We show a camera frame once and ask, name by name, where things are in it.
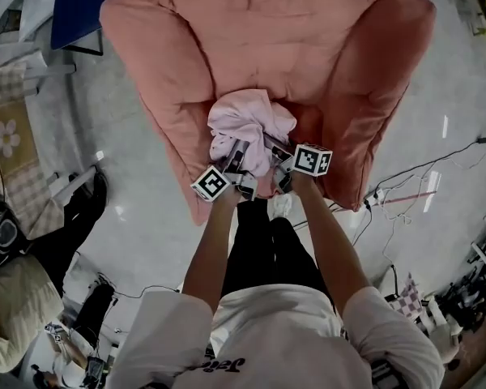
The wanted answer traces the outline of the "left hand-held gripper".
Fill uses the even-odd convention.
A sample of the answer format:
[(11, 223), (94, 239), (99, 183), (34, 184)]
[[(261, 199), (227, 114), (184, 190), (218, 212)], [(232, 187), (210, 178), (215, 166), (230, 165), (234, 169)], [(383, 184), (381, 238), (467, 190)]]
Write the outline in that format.
[(217, 167), (211, 165), (190, 187), (206, 202), (213, 202), (229, 186), (234, 186), (241, 193), (243, 199), (254, 200), (258, 188), (256, 177), (249, 172), (227, 173), (239, 171), (248, 146), (248, 141), (237, 139), (226, 158), (226, 172), (222, 173)]

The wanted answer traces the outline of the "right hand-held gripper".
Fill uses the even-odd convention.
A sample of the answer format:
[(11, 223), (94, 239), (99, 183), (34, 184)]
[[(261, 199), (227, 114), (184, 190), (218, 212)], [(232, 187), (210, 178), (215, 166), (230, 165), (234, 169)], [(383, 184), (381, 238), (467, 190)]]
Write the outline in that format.
[(297, 144), (291, 153), (288, 145), (267, 136), (266, 148), (274, 157), (273, 181), (280, 194), (292, 190), (292, 173), (298, 172), (311, 177), (326, 175), (332, 158), (332, 151), (311, 144)]

